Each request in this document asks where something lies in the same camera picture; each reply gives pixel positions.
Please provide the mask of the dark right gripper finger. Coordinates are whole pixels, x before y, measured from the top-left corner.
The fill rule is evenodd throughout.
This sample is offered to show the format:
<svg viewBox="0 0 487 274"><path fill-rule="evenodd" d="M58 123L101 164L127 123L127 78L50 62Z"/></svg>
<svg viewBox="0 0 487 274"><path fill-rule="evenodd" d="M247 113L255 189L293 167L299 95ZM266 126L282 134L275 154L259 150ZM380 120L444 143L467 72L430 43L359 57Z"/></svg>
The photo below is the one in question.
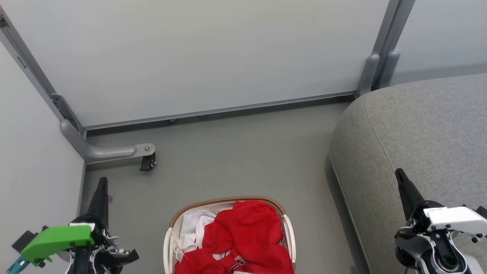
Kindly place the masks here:
<svg viewBox="0 0 487 274"><path fill-rule="evenodd" d="M395 170L395 177L397 179L398 191L401 198L404 217L409 220L413 214L414 208L425 201L414 183L407 177L402 168Z"/></svg>

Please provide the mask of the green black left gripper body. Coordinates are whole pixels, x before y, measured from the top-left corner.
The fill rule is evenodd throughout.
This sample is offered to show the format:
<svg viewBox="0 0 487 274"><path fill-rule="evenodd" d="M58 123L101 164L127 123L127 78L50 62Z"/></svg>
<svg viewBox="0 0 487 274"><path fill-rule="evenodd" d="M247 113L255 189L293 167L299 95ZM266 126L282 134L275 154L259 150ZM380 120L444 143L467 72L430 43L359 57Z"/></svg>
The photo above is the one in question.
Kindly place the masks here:
<svg viewBox="0 0 487 274"><path fill-rule="evenodd" d="M108 228L98 229L87 214L67 226L44 226L39 233L21 236L21 269L43 268L51 256L66 256L68 274L120 274L123 267L139 260L136 250L118 246Z"/></svg>

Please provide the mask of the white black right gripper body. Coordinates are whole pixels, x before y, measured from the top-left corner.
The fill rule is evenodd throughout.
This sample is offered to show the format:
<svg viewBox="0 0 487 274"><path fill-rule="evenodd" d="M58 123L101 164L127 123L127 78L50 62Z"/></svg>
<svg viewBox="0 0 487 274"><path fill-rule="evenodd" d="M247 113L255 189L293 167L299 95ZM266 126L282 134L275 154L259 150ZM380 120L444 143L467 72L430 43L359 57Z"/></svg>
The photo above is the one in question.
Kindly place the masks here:
<svg viewBox="0 0 487 274"><path fill-rule="evenodd" d="M395 256L401 264L477 264L455 246L459 233L470 234L474 243L486 237L485 208L448 208L422 201L395 235Z"/></svg>

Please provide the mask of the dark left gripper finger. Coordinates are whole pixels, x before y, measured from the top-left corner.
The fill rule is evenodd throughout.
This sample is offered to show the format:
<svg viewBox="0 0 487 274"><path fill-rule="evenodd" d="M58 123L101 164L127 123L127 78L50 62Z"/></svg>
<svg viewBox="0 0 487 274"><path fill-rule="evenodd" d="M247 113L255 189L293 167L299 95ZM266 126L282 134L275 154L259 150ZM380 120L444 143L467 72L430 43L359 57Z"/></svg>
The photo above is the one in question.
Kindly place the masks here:
<svg viewBox="0 0 487 274"><path fill-rule="evenodd" d="M108 179L101 177L87 210L98 229L108 228Z"/></svg>

